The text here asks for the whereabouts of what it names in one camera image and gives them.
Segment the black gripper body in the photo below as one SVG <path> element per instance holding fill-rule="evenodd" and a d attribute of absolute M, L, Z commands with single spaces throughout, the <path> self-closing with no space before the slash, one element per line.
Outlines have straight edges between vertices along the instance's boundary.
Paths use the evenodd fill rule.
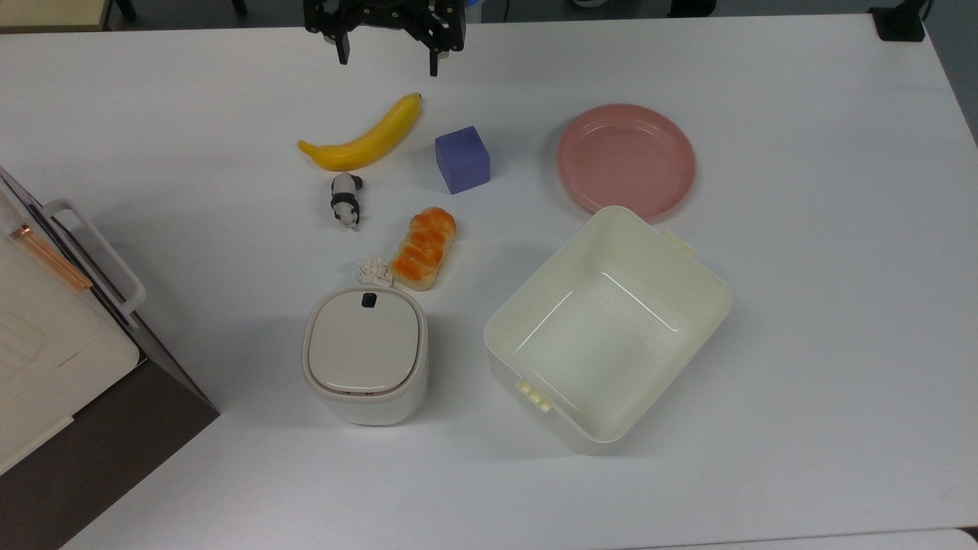
<path fill-rule="evenodd" d="M 401 29 L 442 52 L 465 48 L 467 20 L 464 1 L 304 1 L 304 28 L 335 45 L 335 34 L 359 27 Z"/>

